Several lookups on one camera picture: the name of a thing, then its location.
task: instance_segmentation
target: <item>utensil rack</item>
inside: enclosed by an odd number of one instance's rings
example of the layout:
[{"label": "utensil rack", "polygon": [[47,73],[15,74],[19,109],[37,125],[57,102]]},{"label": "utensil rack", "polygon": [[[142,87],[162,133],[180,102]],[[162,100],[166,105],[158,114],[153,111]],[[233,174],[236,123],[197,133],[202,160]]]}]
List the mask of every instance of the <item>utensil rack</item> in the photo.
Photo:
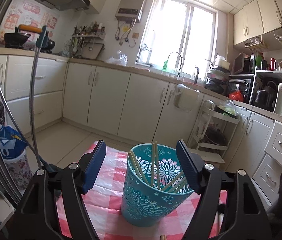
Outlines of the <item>utensil rack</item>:
[{"label": "utensil rack", "polygon": [[[206,107],[205,106],[206,103],[210,103],[211,107],[210,108]],[[222,158],[223,158],[226,150],[229,148],[229,145],[231,143],[231,140],[233,138],[233,135],[234,135],[235,129],[236,129],[238,123],[239,123],[239,120],[235,119],[235,118],[232,118],[232,117],[230,117],[228,115],[224,115],[224,114],[218,113],[218,112],[214,111],[214,109],[215,109],[215,104],[212,101],[210,101],[210,100],[204,101],[204,103],[201,106],[201,109],[200,109],[197,121],[195,122],[194,128],[192,130],[191,136],[190,136],[190,138],[188,140],[188,146],[191,147],[192,143],[195,141],[196,142],[196,148],[195,149],[189,149],[191,152],[197,153],[197,154],[199,154],[201,156],[205,156],[206,159],[203,159],[203,160],[206,161],[206,162],[210,161],[210,162],[224,163]],[[208,115],[208,119],[207,119],[207,122],[205,124],[203,133],[202,134],[197,134],[198,127],[199,127],[199,122],[200,122],[200,119],[202,118],[202,115],[204,113],[206,113]],[[223,120],[223,121],[226,121],[226,123],[224,124],[224,127],[223,127],[223,129],[221,131],[222,134],[224,133],[225,127],[227,126],[228,122],[234,124],[233,131],[232,131],[232,133],[230,135],[230,139],[228,140],[226,146],[220,146],[220,145],[216,145],[216,144],[212,144],[212,143],[200,142],[201,139],[204,138],[204,135],[205,135],[205,133],[207,131],[207,128],[209,126],[209,123],[210,123],[212,117],[220,119],[220,120]],[[222,155],[219,155],[217,153],[211,153],[211,152],[202,151],[202,150],[199,150],[200,147],[204,147],[204,148],[208,148],[208,149],[220,150],[220,151],[223,151],[223,153],[222,153]]]}]

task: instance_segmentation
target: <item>black pot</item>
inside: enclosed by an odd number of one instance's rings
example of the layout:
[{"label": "black pot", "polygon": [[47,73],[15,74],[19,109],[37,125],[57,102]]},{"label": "black pot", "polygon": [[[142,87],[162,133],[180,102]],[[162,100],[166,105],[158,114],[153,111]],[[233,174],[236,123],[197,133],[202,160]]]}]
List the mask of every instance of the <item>black pot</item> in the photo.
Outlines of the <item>black pot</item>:
[{"label": "black pot", "polygon": [[19,29],[16,27],[14,33],[5,33],[4,41],[6,44],[10,45],[23,45],[26,43],[31,34],[20,33]]},{"label": "black pot", "polygon": [[273,111],[273,95],[268,91],[258,90],[254,105],[268,111]]}]

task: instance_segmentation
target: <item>faucet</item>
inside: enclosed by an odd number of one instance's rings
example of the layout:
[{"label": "faucet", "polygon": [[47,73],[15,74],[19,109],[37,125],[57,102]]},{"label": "faucet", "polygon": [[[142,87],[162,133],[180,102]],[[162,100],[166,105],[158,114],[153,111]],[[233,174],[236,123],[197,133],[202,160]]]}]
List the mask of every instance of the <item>faucet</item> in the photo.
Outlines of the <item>faucet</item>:
[{"label": "faucet", "polygon": [[182,58],[181,53],[178,52],[178,51],[173,51],[173,52],[171,52],[171,53],[169,54],[168,58],[169,58],[170,55],[171,55],[172,53],[174,53],[174,52],[177,53],[177,54],[180,56],[180,58],[181,58],[181,64],[180,64],[179,72],[178,72],[178,75],[177,75],[177,78],[178,78],[178,77],[180,77],[180,72],[181,72],[182,67],[183,67],[183,58]]}]

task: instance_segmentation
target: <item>plastic bag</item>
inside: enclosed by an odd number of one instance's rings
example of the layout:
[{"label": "plastic bag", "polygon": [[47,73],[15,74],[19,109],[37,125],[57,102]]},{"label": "plastic bag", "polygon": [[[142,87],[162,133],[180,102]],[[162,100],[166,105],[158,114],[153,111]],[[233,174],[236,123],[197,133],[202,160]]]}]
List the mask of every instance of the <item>plastic bag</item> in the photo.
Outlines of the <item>plastic bag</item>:
[{"label": "plastic bag", "polygon": [[117,54],[118,54],[118,58],[110,57],[105,62],[110,64],[126,66],[128,63],[127,55],[121,54],[120,50],[117,51]]},{"label": "plastic bag", "polygon": [[227,100],[225,102],[222,102],[218,107],[234,116],[237,116],[239,114],[237,110],[235,109],[235,106],[232,100]]}]

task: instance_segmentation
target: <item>floral trash can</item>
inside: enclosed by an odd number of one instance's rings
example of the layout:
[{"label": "floral trash can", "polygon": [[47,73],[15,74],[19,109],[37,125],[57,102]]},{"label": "floral trash can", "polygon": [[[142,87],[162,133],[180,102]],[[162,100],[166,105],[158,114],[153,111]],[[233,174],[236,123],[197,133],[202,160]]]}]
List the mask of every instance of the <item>floral trash can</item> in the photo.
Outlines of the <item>floral trash can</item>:
[{"label": "floral trash can", "polygon": [[[148,182],[151,180],[152,144],[140,144],[132,148]],[[181,171],[176,150],[158,144],[160,187],[171,182]],[[177,193],[168,193],[184,178],[182,175],[166,191],[157,189],[156,165],[154,164],[154,187],[139,179],[128,159],[124,181],[121,212],[126,221],[138,227],[150,227],[176,209],[194,190],[186,183]]]}]

